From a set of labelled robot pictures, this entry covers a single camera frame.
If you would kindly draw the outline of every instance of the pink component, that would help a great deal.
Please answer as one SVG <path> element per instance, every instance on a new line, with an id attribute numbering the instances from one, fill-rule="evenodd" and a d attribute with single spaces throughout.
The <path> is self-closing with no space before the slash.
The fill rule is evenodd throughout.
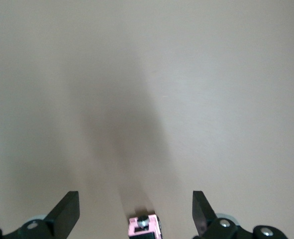
<path id="1" fill-rule="evenodd" d="M 154 233 L 156 239 L 161 239 L 162 238 L 161 237 L 161 229 L 159 226 L 157 215 L 155 215 L 155 214 L 148 215 L 148 217 L 150 220 L 149 228 L 145 231 L 139 231 L 139 232 L 135 232 L 135 229 L 140 228 L 137 223 L 138 218 L 130 218 L 129 219 L 128 236 L 131 237 L 131 236 L 138 236 L 138 235 L 147 234 L 147 233 Z"/>

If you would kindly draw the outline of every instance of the black bracket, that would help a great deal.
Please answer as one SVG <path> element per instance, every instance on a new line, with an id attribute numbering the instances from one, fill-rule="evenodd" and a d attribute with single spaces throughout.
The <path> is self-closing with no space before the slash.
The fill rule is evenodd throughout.
<path id="1" fill-rule="evenodd" d="M 31 220 L 0 239 L 66 239 L 80 215 L 78 192 L 68 192 L 43 220 Z"/>
<path id="2" fill-rule="evenodd" d="M 193 221 L 198 236 L 194 239 L 288 239 L 271 226 L 256 226 L 250 233 L 227 218 L 217 218 L 202 191 L 193 191 Z"/>

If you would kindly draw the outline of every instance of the screw head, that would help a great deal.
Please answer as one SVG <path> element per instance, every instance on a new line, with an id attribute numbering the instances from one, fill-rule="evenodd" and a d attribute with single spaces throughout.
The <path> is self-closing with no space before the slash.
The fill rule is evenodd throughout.
<path id="1" fill-rule="evenodd" d="M 137 224 L 139 227 L 144 228 L 149 225 L 149 217 L 147 215 L 143 215 L 138 217 Z"/>
<path id="2" fill-rule="evenodd" d="M 228 228 L 231 225 L 230 222 L 228 220 L 226 220 L 226 219 L 222 219 L 220 221 L 220 224 L 221 224 L 222 227 L 225 227 L 225 228 Z"/>
<path id="3" fill-rule="evenodd" d="M 27 229 L 33 229 L 37 226 L 38 226 L 38 224 L 35 221 L 33 221 L 31 224 L 27 225 Z"/>
<path id="4" fill-rule="evenodd" d="M 261 228 L 261 232 L 268 237 L 274 235 L 274 233 L 269 228 Z"/>

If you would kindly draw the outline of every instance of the mounting bolt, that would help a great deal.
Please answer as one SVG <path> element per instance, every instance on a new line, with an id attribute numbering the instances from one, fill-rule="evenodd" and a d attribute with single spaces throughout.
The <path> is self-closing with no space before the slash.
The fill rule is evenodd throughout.
<path id="1" fill-rule="evenodd" d="M 269 228 L 261 228 L 261 232 L 268 237 L 274 235 L 274 233 Z"/>
<path id="2" fill-rule="evenodd" d="M 35 228 L 35 227 L 37 227 L 38 226 L 38 224 L 35 222 L 35 221 L 33 221 L 31 224 L 29 224 L 28 226 L 27 226 L 27 229 L 33 229 L 33 228 Z"/>
<path id="3" fill-rule="evenodd" d="M 225 228 L 228 228 L 231 225 L 230 222 L 228 220 L 226 220 L 226 219 L 222 219 L 220 221 L 220 224 L 221 224 L 221 226 L 223 226 Z"/>
<path id="4" fill-rule="evenodd" d="M 139 227 L 144 228 L 149 225 L 149 217 L 147 215 L 143 215 L 138 217 L 137 224 Z"/>

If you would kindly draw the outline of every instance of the beige wall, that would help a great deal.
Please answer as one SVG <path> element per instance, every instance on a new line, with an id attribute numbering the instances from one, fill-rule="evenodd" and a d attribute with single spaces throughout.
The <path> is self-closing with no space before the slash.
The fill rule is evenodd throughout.
<path id="1" fill-rule="evenodd" d="M 294 1 L 0 1 L 0 227 L 79 190 L 71 239 L 192 190 L 294 239 Z"/>

